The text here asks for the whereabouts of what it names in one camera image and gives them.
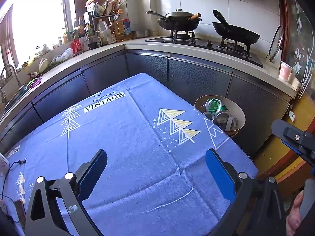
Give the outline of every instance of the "human hand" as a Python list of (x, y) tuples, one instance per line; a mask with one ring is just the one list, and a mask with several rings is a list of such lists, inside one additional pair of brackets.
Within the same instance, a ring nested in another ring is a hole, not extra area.
[(290, 214), (286, 218), (287, 236), (293, 236), (301, 224), (300, 206), (303, 200), (304, 190), (296, 196)]

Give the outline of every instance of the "screw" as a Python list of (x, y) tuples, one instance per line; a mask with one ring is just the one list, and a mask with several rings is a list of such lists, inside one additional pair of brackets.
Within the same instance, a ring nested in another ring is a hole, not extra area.
[(73, 176), (74, 176), (74, 174), (73, 174), (72, 172), (69, 172), (69, 173), (67, 173), (67, 174), (65, 175), (65, 178), (66, 178), (66, 179), (71, 179), (71, 178), (73, 178)]
[(268, 178), (268, 181), (274, 183), (276, 180), (273, 177)]
[(36, 182), (37, 183), (41, 183), (44, 181), (44, 177), (43, 176), (39, 176), (37, 179), (36, 179)]
[(244, 172), (239, 173), (238, 176), (239, 176), (241, 179), (246, 179), (246, 178), (247, 178), (247, 174), (244, 173)]

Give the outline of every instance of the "plastic bag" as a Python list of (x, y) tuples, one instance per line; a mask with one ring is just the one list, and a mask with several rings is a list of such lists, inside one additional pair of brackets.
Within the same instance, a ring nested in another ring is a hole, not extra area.
[(41, 46), (39, 49), (37, 49), (37, 54), (39, 56), (43, 56), (46, 53), (50, 52), (53, 50), (53, 46), (48, 46), (47, 44), (43, 44), (43, 46)]
[(39, 73), (41, 74), (43, 71), (45, 71), (48, 65), (49, 65), (48, 60), (45, 58), (42, 58), (42, 60), (39, 62), (39, 67), (38, 67)]
[(62, 54), (62, 55), (58, 55), (58, 56), (54, 56), (53, 60), (51, 61), (50, 63), (50, 67), (51, 66), (55, 66), (55, 65), (58, 65), (70, 58), (74, 57), (74, 54), (73, 54), (73, 49), (69, 48), (69, 49), (66, 49), (65, 52)]

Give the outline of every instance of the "plastic jug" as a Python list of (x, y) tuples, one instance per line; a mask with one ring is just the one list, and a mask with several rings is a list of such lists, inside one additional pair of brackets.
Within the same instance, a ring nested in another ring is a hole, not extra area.
[(101, 39), (102, 45), (108, 44), (106, 36), (111, 35), (111, 31), (108, 28), (106, 22), (99, 19), (99, 22), (97, 24), (97, 30), (100, 32), (100, 39)]

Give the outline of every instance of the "kitchen counter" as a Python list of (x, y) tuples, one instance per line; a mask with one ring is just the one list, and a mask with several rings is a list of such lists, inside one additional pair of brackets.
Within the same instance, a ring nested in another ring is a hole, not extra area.
[(291, 98), (295, 98), (296, 89), (284, 81), (278, 79), (279, 70), (264, 63), (264, 59), (261, 58), (261, 62), (264, 68), (255, 66), (249, 62), (232, 57), (216, 51), (211, 51), (202, 48), (190, 47), (179, 44), (167, 44), (167, 43), (152, 43), (145, 42), (148, 38), (141, 38), (136, 40), (130, 40), (126, 42), (116, 42), (111, 45), (86, 51), (72, 59), (63, 62), (62, 64), (51, 69), (49, 72), (42, 76), (42, 83), (33, 89), (30, 89), (18, 102), (16, 102), (5, 116), (0, 121), (0, 132), (2, 132), (7, 125), (13, 120), (13, 118), (34, 98), (41, 94), (44, 90), (49, 88), (54, 83), (60, 81), (67, 75), (79, 70), (84, 65), (87, 65), (93, 61), (96, 61), (102, 57), (111, 55), (112, 53), (124, 50), (124, 49), (136, 49), (136, 50), (150, 50), (157, 52), (175, 53), (185, 56), (196, 57), (208, 61), (213, 61), (228, 67), (237, 69), (241, 72), (252, 75), (274, 87), (281, 90)]

